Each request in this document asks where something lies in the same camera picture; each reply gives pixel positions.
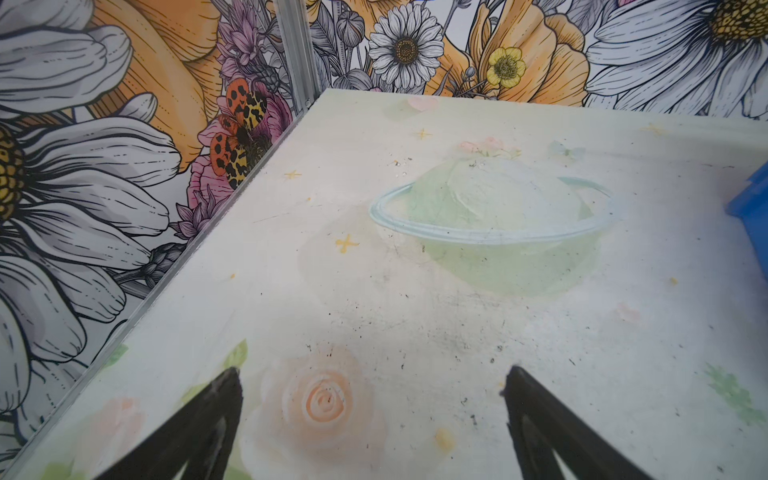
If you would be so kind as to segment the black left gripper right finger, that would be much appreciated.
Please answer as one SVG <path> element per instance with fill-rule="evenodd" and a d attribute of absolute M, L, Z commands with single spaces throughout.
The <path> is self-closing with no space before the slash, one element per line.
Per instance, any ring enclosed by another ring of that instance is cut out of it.
<path fill-rule="evenodd" d="M 577 479 L 651 478 L 523 367 L 511 368 L 501 396 L 524 479 L 562 479 L 560 462 Z"/>

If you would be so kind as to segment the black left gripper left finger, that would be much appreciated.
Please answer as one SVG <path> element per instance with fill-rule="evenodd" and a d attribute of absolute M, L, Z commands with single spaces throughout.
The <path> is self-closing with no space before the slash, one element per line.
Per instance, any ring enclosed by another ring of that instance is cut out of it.
<path fill-rule="evenodd" d="M 243 389 L 229 367 L 101 479 L 222 479 L 240 424 Z"/>

